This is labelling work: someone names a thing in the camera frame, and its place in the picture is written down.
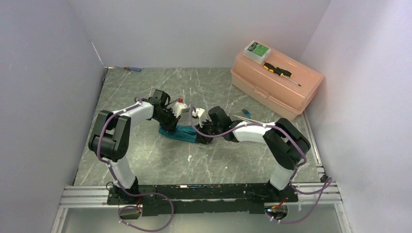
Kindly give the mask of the teal cloth napkin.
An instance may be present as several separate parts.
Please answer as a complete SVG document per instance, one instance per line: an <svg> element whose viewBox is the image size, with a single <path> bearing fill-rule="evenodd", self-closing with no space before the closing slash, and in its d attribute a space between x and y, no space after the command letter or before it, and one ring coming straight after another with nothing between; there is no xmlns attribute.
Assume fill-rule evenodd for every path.
<svg viewBox="0 0 412 233"><path fill-rule="evenodd" d="M159 126L158 132L170 139L184 141L189 143L197 143L197 132L191 126L176 126L175 132L167 132L161 126Z"/></svg>

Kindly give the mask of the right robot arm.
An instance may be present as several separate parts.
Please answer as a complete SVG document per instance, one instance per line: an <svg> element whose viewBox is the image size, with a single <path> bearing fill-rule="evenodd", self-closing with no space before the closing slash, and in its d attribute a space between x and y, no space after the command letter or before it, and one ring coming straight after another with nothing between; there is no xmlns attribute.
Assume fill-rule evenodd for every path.
<svg viewBox="0 0 412 233"><path fill-rule="evenodd" d="M269 123L232 120L220 106L210 109L208 117L204 109L190 107L189 115L191 120L198 120L198 124L191 126L198 138L207 143L223 137L235 143L266 144L276 161L275 171L268 181L268 196L273 201L286 196L286 189L301 163L307 160L306 154L311 148L307 138L286 118Z"/></svg>

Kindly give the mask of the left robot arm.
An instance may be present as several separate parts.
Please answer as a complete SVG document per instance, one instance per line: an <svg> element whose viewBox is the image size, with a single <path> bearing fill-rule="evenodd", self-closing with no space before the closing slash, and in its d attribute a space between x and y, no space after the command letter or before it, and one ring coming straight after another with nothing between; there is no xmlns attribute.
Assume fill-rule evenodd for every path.
<svg viewBox="0 0 412 233"><path fill-rule="evenodd" d="M187 107L182 98L171 100L166 92L157 89L148 98L137 97L135 103L128 107L98 113L88 148L108 167L114 186L121 190L120 197L126 203L135 203L140 196L138 179L126 158L131 129L153 119L164 131L174 133Z"/></svg>

